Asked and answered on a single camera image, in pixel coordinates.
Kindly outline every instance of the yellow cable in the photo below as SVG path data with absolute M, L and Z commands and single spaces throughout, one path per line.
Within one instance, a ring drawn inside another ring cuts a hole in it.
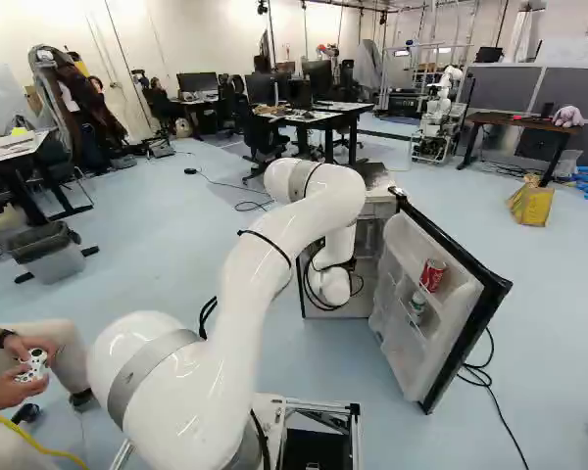
M 27 443 L 29 443 L 31 446 L 35 447 L 39 452 L 45 453 L 46 455 L 54 455 L 56 457 L 68 458 L 69 460 L 74 462 L 76 465 L 78 465 L 80 468 L 82 468 L 83 470 L 89 470 L 87 468 L 87 465 L 85 465 L 85 462 L 83 462 L 77 456 L 72 455 L 71 453 L 68 453 L 68 452 L 61 452 L 60 450 L 51 450 L 50 448 L 46 448 L 46 447 L 42 446 L 35 439 L 33 439 L 32 436 L 29 433 L 27 433 L 24 429 L 22 429 L 20 426 L 18 426 L 17 424 L 13 423 L 12 421 L 8 420 L 7 418 L 5 418 L 4 416 L 1 416 L 1 415 L 0 415 L 0 423 L 4 424 L 7 428 L 10 428 L 11 430 L 18 433 L 20 436 L 22 436 L 24 438 L 24 440 Z

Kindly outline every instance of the white game controller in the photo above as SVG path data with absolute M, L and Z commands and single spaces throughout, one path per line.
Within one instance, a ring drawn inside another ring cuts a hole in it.
M 33 348 L 32 350 L 28 350 L 28 353 L 30 354 L 29 360 L 21 360 L 18 358 L 18 361 L 21 364 L 28 364 L 30 369 L 27 372 L 18 375 L 15 378 L 16 382 L 32 382 L 33 380 L 43 379 L 46 375 L 48 353 L 41 348 Z

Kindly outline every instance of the white robot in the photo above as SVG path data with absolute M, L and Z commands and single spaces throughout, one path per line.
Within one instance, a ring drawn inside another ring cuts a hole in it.
M 427 102 L 427 111 L 420 118 L 418 131 L 413 135 L 410 154 L 414 159 L 444 161 L 463 111 L 458 107 L 451 116 L 454 105 L 449 99 L 449 91 L 453 83 L 463 77 L 464 73 L 460 69 L 448 66 L 438 83 L 428 85 L 430 90 L 437 90 L 436 99 Z
M 353 255 L 362 178 L 345 166 L 286 158 L 269 166 L 265 184 L 291 204 L 240 232 L 221 273 L 209 340 L 164 313 L 138 311 L 105 329 L 89 353 L 96 398 L 153 470 L 251 468 L 241 455 L 248 436 L 257 439 L 249 412 L 264 317 L 315 240 L 325 237 L 310 263 L 315 294 L 335 306 L 350 298 L 339 264 Z

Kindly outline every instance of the bottle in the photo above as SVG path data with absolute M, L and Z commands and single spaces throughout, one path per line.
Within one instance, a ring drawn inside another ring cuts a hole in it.
M 412 324 L 412 326 L 419 326 L 419 324 L 422 322 L 422 314 L 424 313 L 426 305 L 427 300 L 424 298 L 424 295 L 420 292 L 419 289 L 416 289 L 409 301 L 409 307 L 412 315 L 410 324 Z

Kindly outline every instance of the pink plush toy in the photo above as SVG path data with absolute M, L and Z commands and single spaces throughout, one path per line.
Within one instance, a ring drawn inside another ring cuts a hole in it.
M 558 127 L 584 125 L 584 118 L 581 112 L 574 106 L 564 106 L 553 116 L 553 124 Z

